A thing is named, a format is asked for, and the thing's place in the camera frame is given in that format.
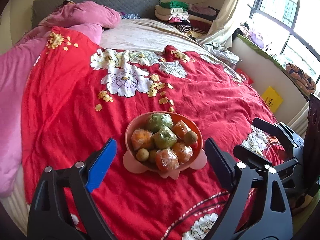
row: red bedspread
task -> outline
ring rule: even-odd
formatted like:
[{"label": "red bedspread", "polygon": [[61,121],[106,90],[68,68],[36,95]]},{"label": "red bedspread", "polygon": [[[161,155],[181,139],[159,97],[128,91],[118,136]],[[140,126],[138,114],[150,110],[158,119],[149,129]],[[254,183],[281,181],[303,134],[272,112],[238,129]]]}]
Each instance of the red bedspread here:
[{"label": "red bedspread", "polygon": [[[255,117],[276,122],[273,114],[254,89],[230,75],[231,70],[209,62],[214,59],[172,46],[161,56],[103,52],[79,32],[58,27],[52,32],[22,103],[28,203],[46,166],[68,168],[114,138],[116,158],[92,195],[116,237],[203,239],[228,199],[208,163],[201,170],[181,172],[177,180],[149,171],[132,174],[122,163],[129,122],[170,107],[193,120],[203,139],[213,137],[223,151],[232,153],[243,143],[279,164],[276,141],[268,142],[269,137],[251,127]],[[71,213],[77,215],[69,191],[67,198]]]}]

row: pink blanket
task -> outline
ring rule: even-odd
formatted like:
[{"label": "pink blanket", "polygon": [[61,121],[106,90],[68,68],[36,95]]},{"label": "pink blanket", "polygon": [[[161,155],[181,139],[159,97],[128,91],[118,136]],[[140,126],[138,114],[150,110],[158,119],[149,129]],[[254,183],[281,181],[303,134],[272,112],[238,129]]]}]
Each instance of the pink blanket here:
[{"label": "pink blanket", "polygon": [[0,55],[0,197],[11,194],[21,163],[22,95],[30,70],[40,57],[51,28],[70,28],[99,44],[102,28],[114,28],[120,19],[118,12],[92,1],[66,5],[42,20],[7,53]]}]

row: window frame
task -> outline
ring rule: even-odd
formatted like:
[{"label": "window frame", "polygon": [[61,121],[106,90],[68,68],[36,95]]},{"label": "window frame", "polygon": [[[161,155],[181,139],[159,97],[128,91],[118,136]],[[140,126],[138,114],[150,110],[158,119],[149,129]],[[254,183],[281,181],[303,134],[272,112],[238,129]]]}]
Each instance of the window frame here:
[{"label": "window frame", "polygon": [[[299,9],[300,9],[300,0],[298,0],[298,2],[297,2],[297,8],[296,8],[296,11],[295,11],[295,15],[294,15],[291,27],[287,26],[286,24],[284,24],[283,22],[281,22],[278,19],[274,18],[273,16],[271,16],[271,15],[269,15],[269,14],[263,12],[263,11],[260,11],[261,4],[262,4],[262,0],[255,0],[253,6],[248,4],[248,6],[251,8],[249,18],[252,19],[253,15],[255,13],[259,13],[260,15],[270,19],[271,21],[273,21],[275,23],[277,23],[279,26],[283,27],[284,29],[286,29],[289,32],[289,36],[287,38],[287,41],[285,42],[284,46],[282,47],[282,50],[281,50],[280,54],[282,54],[284,52],[284,49],[288,44],[289,38],[292,35],[298,41],[300,41],[316,57],[316,59],[320,62],[320,55],[316,52],[316,50],[308,42],[306,42],[299,34],[297,34],[293,30],[294,27],[295,27],[295,24],[296,24],[296,21],[297,21],[297,17],[298,17],[298,12],[299,12]],[[316,83],[318,83],[319,80],[320,80],[320,73],[319,73],[319,76],[317,77]]]}]

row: curtain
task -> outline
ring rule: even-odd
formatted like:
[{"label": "curtain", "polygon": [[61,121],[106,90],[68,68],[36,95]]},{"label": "curtain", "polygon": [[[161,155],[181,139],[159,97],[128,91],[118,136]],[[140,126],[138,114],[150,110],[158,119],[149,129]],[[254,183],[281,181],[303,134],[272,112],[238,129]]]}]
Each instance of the curtain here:
[{"label": "curtain", "polygon": [[231,35],[243,19],[242,11],[245,6],[246,0],[225,0],[207,36],[196,41],[201,45],[217,42],[223,47],[231,47]]},{"label": "curtain", "polygon": [[[314,95],[318,96],[320,93],[320,86],[317,88]],[[296,114],[294,118],[288,123],[288,126],[294,130],[301,138],[304,139],[306,135],[308,126],[308,112],[309,112],[309,102],[307,102],[304,107]]]}]

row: pink bowl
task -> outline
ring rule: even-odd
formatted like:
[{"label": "pink bowl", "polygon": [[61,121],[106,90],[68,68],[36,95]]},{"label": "pink bowl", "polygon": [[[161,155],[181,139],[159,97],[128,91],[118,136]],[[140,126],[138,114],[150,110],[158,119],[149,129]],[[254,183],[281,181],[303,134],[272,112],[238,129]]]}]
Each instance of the pink bowl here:
[{"label": "pink bowl", "polygon": [[[198,135],[198,147],[193,151],[192,157],[187,163],[181,164],[180,167],[176,170],[161,172],[159,171],[159,169],[156,167],[155,164],[151,164],[149,162],[141,163],[135,158],[135,152],[131,144],[131,136],[134,130],[138,128],[143,128],[147,122],[147,118],[154,113],[170,114],[173,124],[176,124],[178,121],[182,120],[190,127],[192,131],[194,131]],[[207,157],[204,153],[204,150],[202,149],[203,140],[202,140],[202,135],[200,133],[199,128],[195,125],[194,122],[192,122],[190,119],[186,118],[181,114],[176,114],[171,112],[162,112],[162,111],[141,114],[130,122],[130,124],[127,127],[127,130],[125,131],[124,139],[125,139],[125,145],[127,147],[127,152],[124,154],[123,164],[124,164],[124,167],[132,173],[143,173],[145,171],[154,171],[154,172],[157,172],[162,178],[171,177],[173,179],[177,179],[179,177],[180,171],[183,171],[189,167],[194,170],[199,170],[199,169],[202,169],[207,163]]]}]

